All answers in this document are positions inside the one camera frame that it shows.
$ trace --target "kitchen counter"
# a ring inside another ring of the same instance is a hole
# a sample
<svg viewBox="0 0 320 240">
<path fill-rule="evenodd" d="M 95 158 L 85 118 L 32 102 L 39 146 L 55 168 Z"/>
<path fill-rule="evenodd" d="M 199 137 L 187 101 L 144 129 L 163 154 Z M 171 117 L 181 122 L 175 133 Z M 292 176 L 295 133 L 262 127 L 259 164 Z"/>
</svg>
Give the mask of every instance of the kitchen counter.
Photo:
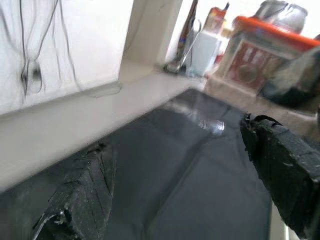
<svg viewBox="0 0 320 240">
<path fill-rule="evenodd" d="M 0 118 L 0 192 L 199 83 L 153 72 L 115 95 L 66 96 Z"/>
</svg>

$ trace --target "white wall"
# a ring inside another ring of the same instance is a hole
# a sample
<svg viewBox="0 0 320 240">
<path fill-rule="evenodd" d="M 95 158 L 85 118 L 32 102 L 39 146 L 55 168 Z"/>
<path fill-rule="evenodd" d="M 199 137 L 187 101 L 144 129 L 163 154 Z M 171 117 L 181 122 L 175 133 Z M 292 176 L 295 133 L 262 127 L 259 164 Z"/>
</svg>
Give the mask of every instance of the white wall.
<svg viewBox="0 0 320 240">
<path fill-rule="evenodd" d="M 135 1 L 134 5 L 138 4 L 142 12 L 144 0 Z M 135 37 L 126 52 L 128 59 L 149 65 L 165 62 L 182 3 L 183 0 L 146 1 Z M 130 22 L 130 29 L 138 24 L 137 19 L 139 18 L 134 19 L 135 22 Z"/>
<path fill-rule="evenodd" d="M 176 23 L 171 35 L 171 39 L 165 53 L 164 61 L 166 63 L 170 62 L 176 57 L 180 35 L 184 28 L 192 3 L 193 3 L 193 0 L 184 0 L 181 4 L 181 7 L 176 19 Z"/>
<path fill-rule="evenodd" d="M 145 12 L 147 1 L 148 0 L 133 0 L 131 17 L 124 46 L 125 50 L 129 49 L 129 47 L 133 43 L 135 35 L 138 31 L 138 27 L 142 20 L 142 16 Z"/>
<path fill-rule="evenodd" d="M 37 55 L 40 36 L 45 32 L 55 1 L 22 1 L 25 42 L 30 36 L 26 46 L 29 58 Z M 24 59 L 19 1 L 1 0 L 0 6 L 3 8 L 9 35 L 17 50 L 9 44 L 4 34 L 4 21 L 0 18 L 0 114 L 118 79 L 133 0 L 59 1 L 62 4 L 78 84 L 67 55 L 67 42 L 58 4 L 53 16 L 55 26 L 50 25 L 37 59 L 44 87 L 39 93 L 28 91 L 24 96 L 20 80 Z M 31 32 L 34 16 L 35 25 Z"/>
</svg>

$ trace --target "plastic container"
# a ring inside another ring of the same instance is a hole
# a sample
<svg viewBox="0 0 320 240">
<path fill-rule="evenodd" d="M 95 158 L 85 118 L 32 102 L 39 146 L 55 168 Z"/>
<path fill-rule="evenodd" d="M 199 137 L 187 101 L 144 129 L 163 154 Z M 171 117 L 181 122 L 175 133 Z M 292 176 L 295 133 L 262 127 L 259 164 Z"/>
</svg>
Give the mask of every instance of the plastic container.
<svg viewBox="0 0 320 240">
<path fill-rule="evenodd" d="M 207 31 L 200 32 L 190 58 L 190 69 L 196 76 L 204 76 L 214 65 L 220 44 L 220 36 Z"/>
<path fill-rule="evenodd" d="M 320 41 L 262 22 L 238 16 L 217 76 L 258 92 L 278 66 L 320 45 Z"/>
</svg>

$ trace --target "orange lid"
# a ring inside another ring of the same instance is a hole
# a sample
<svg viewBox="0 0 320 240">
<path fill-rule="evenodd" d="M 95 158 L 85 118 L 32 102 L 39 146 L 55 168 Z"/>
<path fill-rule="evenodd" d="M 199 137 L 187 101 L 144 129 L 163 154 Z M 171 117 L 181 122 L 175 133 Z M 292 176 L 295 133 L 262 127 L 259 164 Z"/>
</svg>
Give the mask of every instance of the orange lid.
<svg viewBox="0 0 320 240">
<path fill-rule="evenodd" d="M 262 32 L 263 34 L 267 34 L 273 38 L 286 42 L 301 51 L 307 51 L 320 45 L 320 41 L 287 31 L 275 25 L 260 21 L 255 17 L 237 16 L 234 19 L 233 24 L 238 29 L 247 32 Z"/>
<path fill-rule="evenodd" d="M 220 8 L 215 6 L 215 7 L 211 8 L 209 14 L 211 14 L 212 16 L 217 16 L 217 17 L 224 18 L 224 16 L 226 15 L 226 11 L 225 10 L 221 10 Z"/>
</svg>

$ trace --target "silver kettle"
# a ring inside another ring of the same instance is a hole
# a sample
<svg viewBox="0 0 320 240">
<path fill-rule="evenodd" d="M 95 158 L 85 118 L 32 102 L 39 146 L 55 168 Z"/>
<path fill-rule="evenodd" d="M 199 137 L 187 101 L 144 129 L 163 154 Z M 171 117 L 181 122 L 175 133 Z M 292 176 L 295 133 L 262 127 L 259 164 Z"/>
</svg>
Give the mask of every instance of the silver kettle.
<svg viewBox="0 0 320 240">
<path fill-rule="evenodd" d="M 300 34 L 304 28 L 308 11 L 286 1 L 266 0 L 253 16 L 266 23 Z"/>
</svg>

